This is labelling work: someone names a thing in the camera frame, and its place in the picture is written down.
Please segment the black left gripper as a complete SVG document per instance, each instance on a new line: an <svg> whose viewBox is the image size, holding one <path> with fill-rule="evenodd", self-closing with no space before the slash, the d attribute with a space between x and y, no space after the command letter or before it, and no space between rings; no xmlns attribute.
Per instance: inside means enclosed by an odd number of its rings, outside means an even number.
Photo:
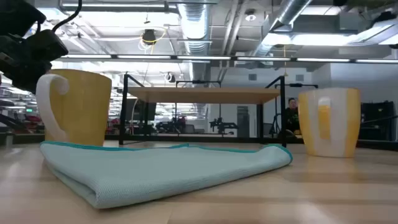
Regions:
<svg viewBox="0 0 398 224"><path fill-rule="evenodd" d="M12 85L36 92L39 78L52 69L51 62L68 54L68 49L52 30L42 30L26 39L1 36L1 72Z"/></svg>

